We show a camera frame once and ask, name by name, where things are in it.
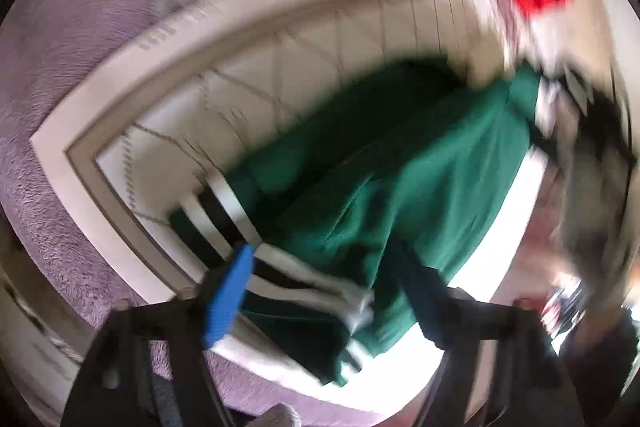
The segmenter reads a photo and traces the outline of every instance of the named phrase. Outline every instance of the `beige border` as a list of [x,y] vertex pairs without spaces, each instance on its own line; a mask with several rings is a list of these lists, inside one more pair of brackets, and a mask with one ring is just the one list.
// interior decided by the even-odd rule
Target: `beige border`
[[111,55],[33,134],[36,155],[68,213],[143,299],[165,301],[194,280],[114,193],[97,168],[97,155],[158,100],[215,61],[345,1],[351,0],[231,0],[191,7]]

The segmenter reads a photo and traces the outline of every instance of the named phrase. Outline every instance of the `white frame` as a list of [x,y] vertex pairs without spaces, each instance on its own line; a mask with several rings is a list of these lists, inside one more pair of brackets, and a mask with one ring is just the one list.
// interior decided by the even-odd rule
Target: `white frame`
[[351,0],[231,0],[184,10],[100,64],[31,143],[60,201],[107,263],[149,303],[192,287],[114,192],[98,154],[137,117],[213,62],[269,32]]

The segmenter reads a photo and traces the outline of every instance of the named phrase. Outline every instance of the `dark green fabric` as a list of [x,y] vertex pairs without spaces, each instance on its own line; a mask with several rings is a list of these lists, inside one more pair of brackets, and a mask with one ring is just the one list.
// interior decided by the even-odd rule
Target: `dark green fabric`
[[[397,236],[445,280],[455,275],[529,149],[538,79],[525,65],[511,82],[472,91],[444,57],[396,62],[364,75],[226,179],[265,242],[374,290],[373,322],[354,337],[377,355],[415,323],[394,260],[382,255],[386,241]],[[187,229],[180,237],[190,238]],[[199,242],[193,236],[188,245],[209,259]],[[245,301],[242,309],[322,381],[340,381],[346,328],[288,319],[274,305],[264,313]]]

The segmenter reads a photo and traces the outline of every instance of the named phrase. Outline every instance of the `green garment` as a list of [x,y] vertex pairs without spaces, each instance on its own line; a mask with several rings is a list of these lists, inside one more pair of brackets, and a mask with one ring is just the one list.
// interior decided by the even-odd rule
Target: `green garment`
[[[382,255],[388,238],[412,245],[447,282],[455,275],[529,150],[538,79],[525,64],[511,82],[473,91],[444,57],[402,60],[365,74],[247,156],[226,181],[262,240],[372,289],[374,301],[372,322],[353,335],[335,317],[252,293],[243,314],[321,381],[344,382],[340,359],[352,336],[373,356],[393,346],[415,318],[394,260]],[[184,213],[170,219],[210,259]]]

